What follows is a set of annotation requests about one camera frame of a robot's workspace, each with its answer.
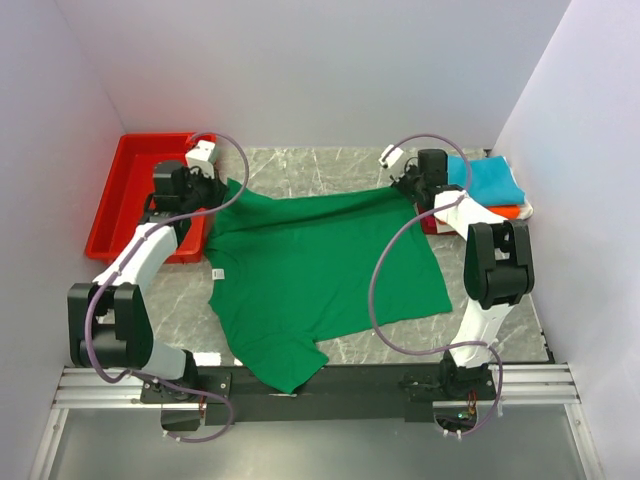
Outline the green t shirt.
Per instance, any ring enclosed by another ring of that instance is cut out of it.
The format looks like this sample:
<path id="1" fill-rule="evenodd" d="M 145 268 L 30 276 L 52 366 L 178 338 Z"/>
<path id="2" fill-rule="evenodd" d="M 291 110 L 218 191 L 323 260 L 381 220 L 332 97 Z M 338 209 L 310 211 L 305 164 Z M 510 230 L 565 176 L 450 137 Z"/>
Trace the green t shirt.
<path id="1" fill-rule="evenodd" d="M 321 341 L 452 309 L 415 212 L 393 189 L 274 199 L 229 182 L 205 254 L 210 306 L 264 384 L 292 393 L 327 363 Z"/>

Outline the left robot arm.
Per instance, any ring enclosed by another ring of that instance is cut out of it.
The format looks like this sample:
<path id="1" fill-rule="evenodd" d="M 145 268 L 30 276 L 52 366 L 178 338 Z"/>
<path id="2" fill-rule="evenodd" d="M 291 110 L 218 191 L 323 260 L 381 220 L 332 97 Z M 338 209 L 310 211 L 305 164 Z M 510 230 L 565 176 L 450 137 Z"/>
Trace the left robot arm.
<path id="1" fill-rule="evenodd" d="M 198 367 L 188 350 L 154 336 L 143 294 L 160 267 L 182 244 L 190 215 L 223 204 L 228 192 L 213 160 L 168 160 L 153 170 L 134 236 L 116 260 L 90 283 L 68 292 L 68 330 L 72 363 L 122 368 L 181 388 L 200 387 Z"/>

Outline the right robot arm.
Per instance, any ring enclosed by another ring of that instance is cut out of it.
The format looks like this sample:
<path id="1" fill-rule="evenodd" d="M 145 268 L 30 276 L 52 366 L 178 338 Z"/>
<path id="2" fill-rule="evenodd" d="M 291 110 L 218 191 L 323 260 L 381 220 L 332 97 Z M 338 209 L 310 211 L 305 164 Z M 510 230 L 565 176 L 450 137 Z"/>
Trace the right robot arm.
<path id="1" fill-rule="evenodd" d="M 439 384 L 453 397 L 491 383 L 488 346 L 507 315 L 534 287 L 528 225 L 508 219 L 473 200 L 448 181 L 448 156 L 440 149 L 418 152 L 414 165 L 388 146 L 379 163 L 392 186 L 412 203 L 435 209 L 435 218 L 466 241 L 463 268 L 469 297 L 454 348 L 443 354 Z"/>

